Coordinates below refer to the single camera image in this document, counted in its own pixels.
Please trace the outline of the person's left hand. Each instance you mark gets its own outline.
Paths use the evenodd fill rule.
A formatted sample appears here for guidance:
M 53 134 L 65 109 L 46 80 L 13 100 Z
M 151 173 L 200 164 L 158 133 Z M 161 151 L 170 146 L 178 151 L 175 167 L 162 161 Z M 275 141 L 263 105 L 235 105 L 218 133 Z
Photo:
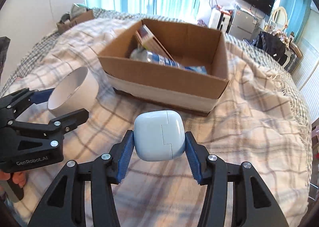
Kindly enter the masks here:
M 20 188 L 23 188 L 26 184 L 26 181 L 27 181 L 25 171 L 15 172 L 15 173 L 13 173 L 13 176 L 11 176 L 9 173 L 0 171 L 0 179 L 1 179 L 1 181 L 8 181 L 8 180 L 12 179 L 12 181 L 15 184 L 19 185 Z

